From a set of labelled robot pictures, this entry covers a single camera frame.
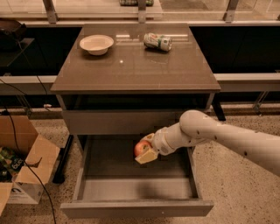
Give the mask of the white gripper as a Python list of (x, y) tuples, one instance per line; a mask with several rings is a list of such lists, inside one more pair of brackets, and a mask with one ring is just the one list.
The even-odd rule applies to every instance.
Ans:
[(154, 161), (158, 158), (158, 154), (167, 156), (172, 154), (175, 149), (173, 149), (166, 140), (166, 135), (168, 134), (167, 128), (159, 129), (154, 133), (150, 133), (143, 137), (144, 141), (151, 142), (152, 148), (143, 149), (138, 156), (136, 156), (136, 161), (142, 165)]

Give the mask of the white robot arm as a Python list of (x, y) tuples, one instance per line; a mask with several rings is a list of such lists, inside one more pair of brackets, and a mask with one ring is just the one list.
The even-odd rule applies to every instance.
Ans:
[(136, 161), (146, 164), (182, 147), (215, 141), (263, 169), (280, 176), (280, 137), (214, 120), (188, 110), (179, 122), (142, 138), (135, 146)]

